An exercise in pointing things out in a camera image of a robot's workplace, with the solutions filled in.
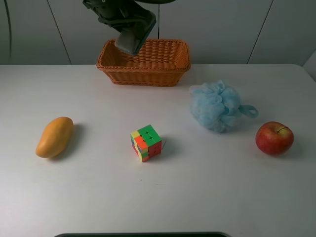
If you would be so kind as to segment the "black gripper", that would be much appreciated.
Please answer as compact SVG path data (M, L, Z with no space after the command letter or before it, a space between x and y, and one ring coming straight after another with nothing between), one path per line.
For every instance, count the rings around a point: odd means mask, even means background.
M100 23L109 27L126 27L115 41L115 46L132 56L140 51L156 24L156 16L133 0L84 0Z

